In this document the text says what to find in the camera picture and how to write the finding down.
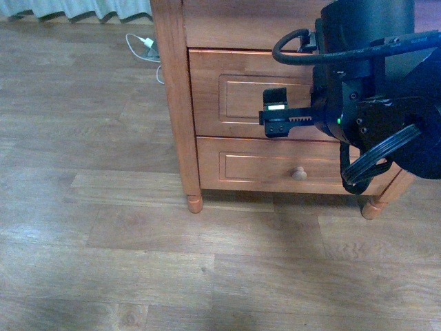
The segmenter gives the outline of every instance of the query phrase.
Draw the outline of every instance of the nightstand leg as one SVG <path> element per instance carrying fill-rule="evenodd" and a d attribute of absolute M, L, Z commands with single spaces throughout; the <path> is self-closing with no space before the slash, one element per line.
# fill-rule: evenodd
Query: nightstand leg
<path fill-rule="evenodd" d="M 202 195 L 187 195 L 188 210 L 197 214 L 202 210 Z"/>
<path fill-rule="evenodd" d="M 378 202 L 378 197 L 371 197 L 361 211 L 365 219 L 375 219 L 388 205 L 387 202 Z"/>
<path fill-rule="evenodd" d="M 202 210 L 182 0 L 152 0 L 168 108 L 190 212 Z"/>
<path fill-rule="evenodd" d="M 395 201 L 406 192 L 407 188 L 412 184 L 415 176 L 405 170 L 395 176 L 393 181 L 387 186 L 382 194 L 371 197 L 362 209 L 361 214 L 365 219 L 375 219 L 389 204 Z"/>

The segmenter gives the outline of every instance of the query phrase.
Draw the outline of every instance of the curtain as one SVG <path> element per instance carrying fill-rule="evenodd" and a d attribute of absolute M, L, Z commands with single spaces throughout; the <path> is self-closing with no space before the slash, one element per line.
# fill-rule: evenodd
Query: curtain
<path fill-rule="evenodd" d="M 110 12 L 116 12 L 120 19 L 140 13 L 152 15 L 150 0 L 0 0 L 3 16 L 13 16 L 25 10 L 32 10 L 37 17 L 64 12 L 70 19 L 86 12 L 95 12 L 99 19 Z"/>

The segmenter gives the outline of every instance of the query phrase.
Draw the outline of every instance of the screw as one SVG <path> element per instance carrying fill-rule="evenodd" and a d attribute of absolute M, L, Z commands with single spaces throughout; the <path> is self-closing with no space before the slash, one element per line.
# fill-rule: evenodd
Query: screw
<path fill-rule="evenodd" d="M 349 98 L 351 100 L 356 100 L 358 99 L 358 93 L 357 92 L 352 92 L 351 95 L 349 95 Z"/>

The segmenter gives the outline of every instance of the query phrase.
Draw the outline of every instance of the drawer knob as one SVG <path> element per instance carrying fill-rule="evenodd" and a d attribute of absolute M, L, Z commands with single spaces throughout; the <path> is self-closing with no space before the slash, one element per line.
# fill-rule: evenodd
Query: drawer knob
<path fill-rule="evenodd" d="M 305 172 L 305 169 L 302 167 L 297 167 L 294 169 L 294 172 L 292 173 L 292 178 L 297 181 L 306 181 L 306 178 L 308 177 L 308 174 Z"/>

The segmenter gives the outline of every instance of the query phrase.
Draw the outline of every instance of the drawer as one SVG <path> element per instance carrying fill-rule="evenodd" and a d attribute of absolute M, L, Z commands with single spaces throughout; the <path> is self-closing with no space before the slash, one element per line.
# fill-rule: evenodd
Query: drawer
<path fill-rule="evenodd" d="M 196 134 L 265 138 L 258 124 L 267 88 L 286 87 L 290 107 L 309 107 L 312 67 L 286 66 L 269 52 L 190 50 Z M 329 141 L 315 127 L 294 128 L 290 139 Z"/>
<path fill-rule="evenodd" d="M 347 194 L 339 143 L 198 137 L 197 144 L 202 188 Z M 299 168 L 307 173 L 305 180 L 293 178 Z M 365 194 L 380 194 L 399 170 L 394 165 L 376 177 Z"/>
<path fill-rule="evenodd" d="M 293 30 L 314 30 L 315 20 L 328 3 L 329 0 L 183 0 L 187 44 L 191 48 L 272 50 L 281 37 Z"/>

